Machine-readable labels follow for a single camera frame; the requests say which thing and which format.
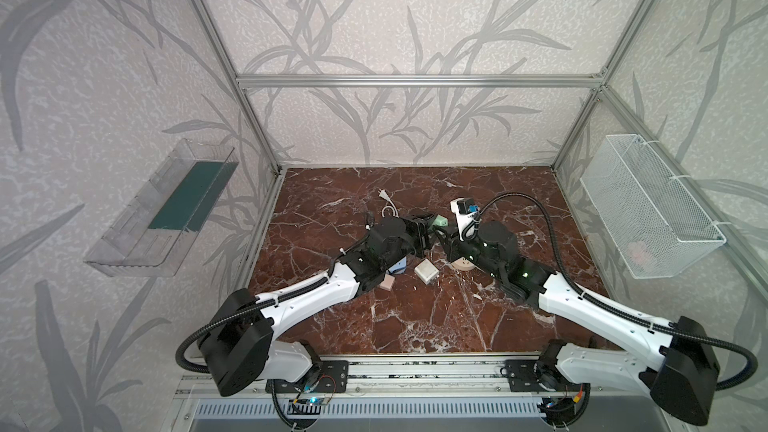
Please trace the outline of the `green plug adapter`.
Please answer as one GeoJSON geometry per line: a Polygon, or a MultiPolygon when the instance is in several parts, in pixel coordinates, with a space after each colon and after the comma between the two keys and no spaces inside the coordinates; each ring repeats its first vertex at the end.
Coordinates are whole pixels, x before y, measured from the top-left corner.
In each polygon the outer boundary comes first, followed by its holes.
{"type": "Polygon", "coordinates": [[[442,215],[437,215],[434,218],[432,225],[434,227],[447,227],[448,219],[446,217],[443,217],[442,215]]]}

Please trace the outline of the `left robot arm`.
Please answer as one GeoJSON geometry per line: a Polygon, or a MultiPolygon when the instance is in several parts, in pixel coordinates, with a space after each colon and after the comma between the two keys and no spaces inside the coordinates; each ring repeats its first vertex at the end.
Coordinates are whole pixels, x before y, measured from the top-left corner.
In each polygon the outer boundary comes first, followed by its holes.
{"type": "Polygon", "coordinates": [[[385,217],[331,259],[327,270],[282,289],[253,295],[231,293],[210,322],[191,333],[175,352],[188,372],[210,375],[223,397],[255,381],[313,383],[321,361],[302,342],[281,336],[315,314],[376,289],[389,270],[432,247],[432,215],[385,217]]]}

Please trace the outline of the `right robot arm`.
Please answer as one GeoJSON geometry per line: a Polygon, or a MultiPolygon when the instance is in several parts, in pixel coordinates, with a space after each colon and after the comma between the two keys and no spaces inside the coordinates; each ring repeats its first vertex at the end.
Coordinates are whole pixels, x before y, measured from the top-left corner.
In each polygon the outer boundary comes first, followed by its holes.
{"type": "Polygon", "coordinates": [[[617,345],[615,351],[590,352],[552,341],[537,371],[548,386],[595,384],[636,391],[676,419],[704,426],[715,393],[757,372],[752,351],[707,336],[693,319],[682,316],[672,322],[578,285],[566,273],[557,246],[552,248],[555,268],[521,255],[516,235],[498,221],[483,221],[485,211],[472,199],[455,199],[450,210],[453,222],[437,219],[431,226],[449,261],[465,259],[491,276],[514,303],[563,317],[617,345]]]}

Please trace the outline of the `white plug adapter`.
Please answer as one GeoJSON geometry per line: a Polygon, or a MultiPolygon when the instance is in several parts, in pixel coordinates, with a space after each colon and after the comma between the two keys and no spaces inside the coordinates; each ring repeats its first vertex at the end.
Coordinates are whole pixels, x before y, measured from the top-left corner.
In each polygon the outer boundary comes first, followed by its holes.
{"type": "Polygon", "coordinates": [[[429,259],[424,259],[416,265],[414,272],[426,285],[433,283],[440,273],[439,269],[429,259]]]}

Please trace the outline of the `pink plug adapter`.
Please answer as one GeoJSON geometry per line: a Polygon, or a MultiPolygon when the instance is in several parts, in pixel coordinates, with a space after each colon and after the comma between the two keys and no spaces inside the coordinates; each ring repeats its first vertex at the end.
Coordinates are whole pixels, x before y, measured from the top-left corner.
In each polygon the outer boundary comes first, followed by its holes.
{"type": "Polygon", "coordinates": [[[378,285],[378,287],[386,291],[391,291],[393,288],[394,282],[395,282],[395,277],[392,275],[386,274],[382,282],[378,285]]]}

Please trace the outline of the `pink round power strip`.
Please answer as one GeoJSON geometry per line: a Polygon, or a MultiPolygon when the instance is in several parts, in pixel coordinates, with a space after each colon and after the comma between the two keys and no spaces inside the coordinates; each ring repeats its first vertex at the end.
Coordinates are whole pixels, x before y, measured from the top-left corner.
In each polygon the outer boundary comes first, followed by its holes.
{"type": "Polygon", "coordinates": [[[451,262],[450,266],[457,271],[471,271],[476,268],[472,262],[465,258],[460,258],[454,262],[451,262]]]}

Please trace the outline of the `blue square power strip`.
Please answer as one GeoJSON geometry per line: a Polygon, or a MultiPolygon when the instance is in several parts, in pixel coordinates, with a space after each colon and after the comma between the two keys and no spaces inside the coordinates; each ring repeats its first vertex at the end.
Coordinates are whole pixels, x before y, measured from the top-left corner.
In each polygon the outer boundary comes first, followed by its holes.
{"type": "Polygon", "coordinates": [[[390,275],[402,274],[405,272],[406,268],[407,268],[407,258],[403,257],[388,269],[388,273],[390,275]]]}

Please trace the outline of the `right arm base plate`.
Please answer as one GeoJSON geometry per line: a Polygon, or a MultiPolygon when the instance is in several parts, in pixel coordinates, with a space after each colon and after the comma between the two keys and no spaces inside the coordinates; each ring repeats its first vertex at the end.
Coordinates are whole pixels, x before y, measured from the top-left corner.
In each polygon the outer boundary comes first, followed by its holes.
{"type": "Polygon", "coordinates": [[[553,365],[538,359],[510,359],[500,369],[512,392],[576,395],[581,384],[568,381],[553,365]]]}

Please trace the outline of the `aluminium frame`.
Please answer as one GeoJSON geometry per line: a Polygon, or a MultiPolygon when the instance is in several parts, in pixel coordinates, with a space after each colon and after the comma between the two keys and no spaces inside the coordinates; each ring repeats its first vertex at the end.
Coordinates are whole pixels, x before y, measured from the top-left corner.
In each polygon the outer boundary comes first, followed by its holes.
{"type": "Polygon", "coordinates": [[[767,0],[191,0],[273,169],[545,165],[620,302],[752,351],[710,427],[767,420],[767,0]],[[634,278],[580,179],[642,136],[727,242],[634,278]]]}

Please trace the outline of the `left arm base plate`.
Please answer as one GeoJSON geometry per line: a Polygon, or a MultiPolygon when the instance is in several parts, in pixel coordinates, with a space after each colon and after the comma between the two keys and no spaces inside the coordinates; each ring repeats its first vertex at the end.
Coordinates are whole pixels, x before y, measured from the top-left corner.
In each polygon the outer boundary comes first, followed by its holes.
{"type": "Polygon", "coordinates": [[[347,387],[349,366],[350,362],[346,360],[321,361],[313,365],[297,382],[269,380],[266,392],[275,390],[277,394],[343,393],[347,387]]]}

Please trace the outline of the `clear plastic wall tray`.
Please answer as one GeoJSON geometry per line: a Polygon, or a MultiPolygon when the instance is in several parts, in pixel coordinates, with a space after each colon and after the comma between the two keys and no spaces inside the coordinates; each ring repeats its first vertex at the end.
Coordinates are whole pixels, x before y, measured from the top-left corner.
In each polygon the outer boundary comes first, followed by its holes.
{"type": "Polygon", "coordinates": [[[172,277],[239,160],[233,146],[180,140],[84,262],[108,277],[172,277]]]}

